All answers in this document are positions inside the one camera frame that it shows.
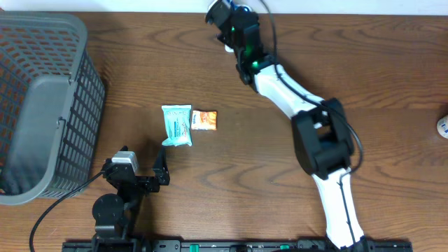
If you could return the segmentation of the light blue wipes pack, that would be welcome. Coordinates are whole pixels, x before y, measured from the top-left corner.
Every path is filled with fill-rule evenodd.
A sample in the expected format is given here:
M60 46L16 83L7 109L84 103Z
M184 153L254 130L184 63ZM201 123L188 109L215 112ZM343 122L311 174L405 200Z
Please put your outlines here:
M191 105L163 105L164 124L167 138L163 146L192 146L190 134Z

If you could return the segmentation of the orange snack packet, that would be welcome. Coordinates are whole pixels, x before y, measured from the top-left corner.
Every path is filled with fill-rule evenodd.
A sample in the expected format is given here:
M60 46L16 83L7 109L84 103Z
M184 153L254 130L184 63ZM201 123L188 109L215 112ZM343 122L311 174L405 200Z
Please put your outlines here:
M217 115L216 111L193 111L191 129L217 130Z

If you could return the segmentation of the green lidded can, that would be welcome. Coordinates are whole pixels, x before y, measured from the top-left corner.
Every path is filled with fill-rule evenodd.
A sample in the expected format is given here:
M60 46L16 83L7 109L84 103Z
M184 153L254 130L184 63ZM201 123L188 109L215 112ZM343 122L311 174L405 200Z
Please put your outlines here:
M448 115L438 120L436 129L441 137L448 139Z

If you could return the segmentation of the blue Oreo cookie pack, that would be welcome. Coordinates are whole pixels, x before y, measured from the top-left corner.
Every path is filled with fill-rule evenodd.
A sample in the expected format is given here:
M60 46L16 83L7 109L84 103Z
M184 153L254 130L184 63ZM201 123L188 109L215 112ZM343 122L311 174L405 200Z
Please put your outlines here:
M235 3L233 0L223 0L227 3L232 9L237 9L239 7L238 3Z

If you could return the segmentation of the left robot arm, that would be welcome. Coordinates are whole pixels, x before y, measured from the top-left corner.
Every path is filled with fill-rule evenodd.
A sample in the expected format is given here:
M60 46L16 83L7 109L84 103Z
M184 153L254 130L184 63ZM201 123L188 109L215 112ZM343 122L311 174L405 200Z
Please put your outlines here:
M153 176L138 176L135 152L123 146L102 167L103 177L117 193L102 195L92 207L95 219L93 251L151 251L151 243L133 234L144 197L167 186L170 175L166 152L161 148L153 165Z

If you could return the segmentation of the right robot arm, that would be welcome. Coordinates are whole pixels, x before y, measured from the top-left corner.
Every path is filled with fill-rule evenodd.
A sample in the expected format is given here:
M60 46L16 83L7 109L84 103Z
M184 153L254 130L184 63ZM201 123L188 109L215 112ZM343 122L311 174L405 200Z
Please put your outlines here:
M367 251L351 193L351 156L363 147L340 101L312 94L286 73L277 50L264 49L258 14L248 6L213 1L205 21L234 53L241 81L290 119L295 155L318 188L329 241L338 251Z

